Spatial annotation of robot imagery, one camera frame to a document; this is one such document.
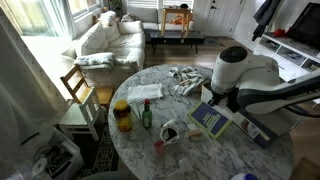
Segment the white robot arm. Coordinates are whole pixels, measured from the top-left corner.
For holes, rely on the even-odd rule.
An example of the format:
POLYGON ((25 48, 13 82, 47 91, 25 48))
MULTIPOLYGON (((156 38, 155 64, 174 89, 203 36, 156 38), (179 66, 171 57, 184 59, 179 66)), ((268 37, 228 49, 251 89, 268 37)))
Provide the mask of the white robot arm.
POLYGON ((251 114, 265 115, 320 97, 320 70, 281 82, 278 62, 268 56, 250 55, 241 46, 220 52, 211 78, 210 105, 227 98, 251 114))

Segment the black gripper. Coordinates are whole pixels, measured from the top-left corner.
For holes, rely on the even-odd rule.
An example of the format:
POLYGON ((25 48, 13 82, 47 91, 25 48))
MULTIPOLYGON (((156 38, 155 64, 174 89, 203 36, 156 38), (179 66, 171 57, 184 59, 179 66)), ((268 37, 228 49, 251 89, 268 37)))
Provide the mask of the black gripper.
POLYGON ((208 101, 208 104, 210 106, 218 105, 223 98, 224 98, 223 95, 218 94, 216 92, 212 92, 212 98, 208 101))

